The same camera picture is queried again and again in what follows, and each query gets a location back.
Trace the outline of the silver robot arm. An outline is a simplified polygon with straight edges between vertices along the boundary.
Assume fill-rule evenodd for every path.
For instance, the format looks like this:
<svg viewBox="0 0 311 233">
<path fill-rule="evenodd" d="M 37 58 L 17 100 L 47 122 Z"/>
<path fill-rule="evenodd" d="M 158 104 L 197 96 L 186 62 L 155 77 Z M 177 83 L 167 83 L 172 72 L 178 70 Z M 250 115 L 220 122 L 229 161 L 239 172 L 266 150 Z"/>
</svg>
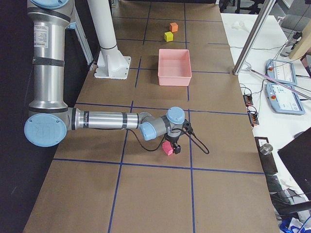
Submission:
<svg viewBox="0 0 311 233">
<path fill-rule="evenodd" d="M 36 146 L 60 143 L 70 130 L 139 129 L 144 140 L 162 137 L 160 146 L 167 154 L 181 150 L 178 139 L 185 134 L 185 113 L 171 107 L 158 118 L 149 113 L 95 112 L 70 108 L 63 99 L 65 30 L 76 19 L 72 0 L 30 0 L 28 16 L 34 23 L 34 100 L 24 134 Z"/>
</svg>

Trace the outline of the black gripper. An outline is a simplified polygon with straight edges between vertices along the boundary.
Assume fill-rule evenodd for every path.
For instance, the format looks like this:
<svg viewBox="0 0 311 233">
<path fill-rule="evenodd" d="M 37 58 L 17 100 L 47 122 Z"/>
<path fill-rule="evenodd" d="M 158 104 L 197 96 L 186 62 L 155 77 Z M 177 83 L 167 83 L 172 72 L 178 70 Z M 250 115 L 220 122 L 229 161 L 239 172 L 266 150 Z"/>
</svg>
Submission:
<svg viewBox="0 0 311 233">
<path fill-rule="evenodd" d="M 180 134 L 180 132 L 165 134 L 165 139 L 172 145 L 174 154 L 179 154 L 181 152 L 181 146 L 178 144 Z"/>
</svg>

